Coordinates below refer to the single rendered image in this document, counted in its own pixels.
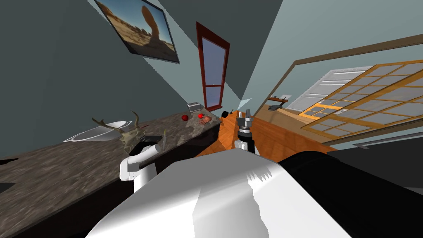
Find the antlered animal skull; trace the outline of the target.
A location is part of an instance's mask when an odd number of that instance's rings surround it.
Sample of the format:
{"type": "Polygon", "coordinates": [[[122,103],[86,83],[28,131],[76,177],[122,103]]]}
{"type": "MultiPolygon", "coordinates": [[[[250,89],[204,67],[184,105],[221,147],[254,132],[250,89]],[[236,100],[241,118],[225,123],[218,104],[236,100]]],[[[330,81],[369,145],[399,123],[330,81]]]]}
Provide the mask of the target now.
{"type": "Polygon", "coordinates": [[[104,123],[104,120],[97,121],[94,118],[92,120],[99,124],[100,126],[106,127],[107,129],[116,130],[121,134],[120,141],[124,144],[124,151],[130,155],[131,151],[137,146],[140,142],[141,138],[145,136],[145,130],[141,129],[138,125],[139,123],[139,116],[136,112],[132,111],[135,114],[135,123],[134,123],[134,130],[129,132],[125,132],[124,130],[118,127],[108,126],[104,123]]]}

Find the white bowl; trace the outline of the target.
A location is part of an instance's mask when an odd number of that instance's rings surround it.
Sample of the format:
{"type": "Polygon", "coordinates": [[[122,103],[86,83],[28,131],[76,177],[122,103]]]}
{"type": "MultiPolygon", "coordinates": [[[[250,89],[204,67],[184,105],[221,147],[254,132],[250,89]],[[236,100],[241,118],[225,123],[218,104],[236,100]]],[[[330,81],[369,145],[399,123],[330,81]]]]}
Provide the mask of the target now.
{"type": "MultiPolygon", "coordinates": [[[[108,126],[118,127],[125,132],[129,131],[129,125],[133,121],[117,121],[107,124],[108,126]]],[[[88,131],[77,134],[69,139],[64,140],[64,142],[80,142],[80,141],[109,141],[121,137],[121,134],[112,129],[107,129],[103,126],[98,126],[88,131]]]]}

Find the white panelled door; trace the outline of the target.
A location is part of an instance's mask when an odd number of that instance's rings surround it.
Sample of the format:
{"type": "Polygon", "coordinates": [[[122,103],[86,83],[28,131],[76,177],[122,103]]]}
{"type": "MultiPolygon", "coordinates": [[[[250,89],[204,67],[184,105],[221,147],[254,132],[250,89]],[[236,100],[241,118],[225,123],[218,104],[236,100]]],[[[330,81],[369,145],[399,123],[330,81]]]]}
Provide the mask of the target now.
{"type": "Polygon", "coordinates": [[[330,70],[286,108],[299,112],[305,111],[371,67],[372,66],[330,70]]]}

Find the yellow-framed glass door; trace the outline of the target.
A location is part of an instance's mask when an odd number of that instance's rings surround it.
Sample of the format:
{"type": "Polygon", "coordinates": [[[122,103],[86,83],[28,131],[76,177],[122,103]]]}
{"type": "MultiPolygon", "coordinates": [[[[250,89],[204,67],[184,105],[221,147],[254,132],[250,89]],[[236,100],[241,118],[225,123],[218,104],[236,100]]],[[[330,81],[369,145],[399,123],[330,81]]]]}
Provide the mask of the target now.
{"type": "Polygon", "coordinates": [[[423,60],[377,64],[302,113],[331,140],[423,121],[423,60]]]}

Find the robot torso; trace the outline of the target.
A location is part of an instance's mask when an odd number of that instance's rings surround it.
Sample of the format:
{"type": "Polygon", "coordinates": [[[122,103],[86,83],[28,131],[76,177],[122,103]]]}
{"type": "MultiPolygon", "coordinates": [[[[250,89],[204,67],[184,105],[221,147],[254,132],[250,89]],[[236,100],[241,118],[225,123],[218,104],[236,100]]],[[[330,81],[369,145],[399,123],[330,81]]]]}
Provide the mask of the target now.
{"type": "Polygon", "coordinates": [[[278,163],[242,149],[173,163],[86,238],[351,238],[278,163]]]}

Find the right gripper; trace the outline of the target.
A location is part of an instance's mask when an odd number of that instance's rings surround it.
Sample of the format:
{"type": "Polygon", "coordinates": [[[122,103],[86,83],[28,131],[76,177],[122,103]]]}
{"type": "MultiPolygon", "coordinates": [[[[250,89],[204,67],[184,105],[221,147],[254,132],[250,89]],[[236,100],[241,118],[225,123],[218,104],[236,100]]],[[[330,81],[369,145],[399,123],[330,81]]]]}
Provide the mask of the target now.
{"type": "Polygon", "coordinates": [[[253,119],[251,118],[251,113],[249,109],[245,112],[244,118],[237,118],[236,120],[239,126],[239,132],[250,132],[250,127],[252,126],[253,119]]]}

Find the framed desert rock picture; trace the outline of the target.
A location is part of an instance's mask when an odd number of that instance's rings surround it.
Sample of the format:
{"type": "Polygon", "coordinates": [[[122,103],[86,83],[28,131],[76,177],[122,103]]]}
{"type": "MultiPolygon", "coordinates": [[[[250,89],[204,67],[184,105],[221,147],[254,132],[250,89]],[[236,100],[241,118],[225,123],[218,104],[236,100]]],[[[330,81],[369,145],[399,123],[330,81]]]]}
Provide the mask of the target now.
{"type": "Polygon", "coordinates": [[[146,0],[94,0],[130,53],[178,63],[166,16],[146,0]]]}

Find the red-framed window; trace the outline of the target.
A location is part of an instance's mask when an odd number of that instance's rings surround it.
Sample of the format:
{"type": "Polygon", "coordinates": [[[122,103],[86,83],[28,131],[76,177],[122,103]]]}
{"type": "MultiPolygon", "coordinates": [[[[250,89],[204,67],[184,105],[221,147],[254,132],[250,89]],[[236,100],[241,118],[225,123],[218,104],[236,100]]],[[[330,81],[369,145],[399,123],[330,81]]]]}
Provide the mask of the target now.
{"type": "Polygon", "coordinates": [[[199,22],[196,32],[204,106],[215,111],[222,108],[230,43],[199,22]]]}

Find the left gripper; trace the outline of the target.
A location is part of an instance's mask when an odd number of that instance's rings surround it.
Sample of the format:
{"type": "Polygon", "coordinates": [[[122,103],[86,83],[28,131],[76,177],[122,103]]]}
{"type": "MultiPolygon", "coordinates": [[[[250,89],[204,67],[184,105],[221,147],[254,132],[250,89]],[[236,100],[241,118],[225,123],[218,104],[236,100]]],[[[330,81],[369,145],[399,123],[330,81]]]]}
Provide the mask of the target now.
{"type": "Polygon", "coordinates": [[[144,136],[144,142],[146,143],[158,143],[159,141],[162,141],[162,150],[165,150],[165,145],[166,145],[166,130],[164,130],[163,136],[162,135],[158,135],[158,136],[144,136]]]}

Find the wooden wall shelf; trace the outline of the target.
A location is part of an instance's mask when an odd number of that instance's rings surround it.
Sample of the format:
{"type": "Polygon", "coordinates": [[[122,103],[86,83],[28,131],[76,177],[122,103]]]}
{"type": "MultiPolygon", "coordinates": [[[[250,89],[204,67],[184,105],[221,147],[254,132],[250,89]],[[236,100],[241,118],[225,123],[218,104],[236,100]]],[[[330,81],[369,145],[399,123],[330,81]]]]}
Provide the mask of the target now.
{"type": "Polygon", "coordinates": [[[279,102],[279,105],[271,105],[268,107],[268,111],[276,111],[277,109],[281,109],[283,105],[288,102],[290,95],[282,95],[280,98],[277,98],[276,96],[270,97],[269,101],[279,102]]]}

